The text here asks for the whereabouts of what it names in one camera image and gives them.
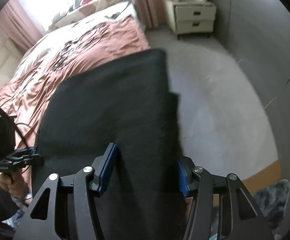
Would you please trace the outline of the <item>person's left hand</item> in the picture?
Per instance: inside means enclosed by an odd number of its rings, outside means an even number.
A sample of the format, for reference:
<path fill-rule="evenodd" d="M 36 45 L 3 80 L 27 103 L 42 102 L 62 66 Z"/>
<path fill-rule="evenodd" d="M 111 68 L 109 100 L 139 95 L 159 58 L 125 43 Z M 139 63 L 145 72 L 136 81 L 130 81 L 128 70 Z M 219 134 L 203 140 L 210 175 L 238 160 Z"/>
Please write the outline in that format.
<path fill-rule="evenodd" d="M 0 186 L 16 199 L 24 199 L 29 194 L 29 187 L 22 176 L 22 170 L 0 173 Z"/>

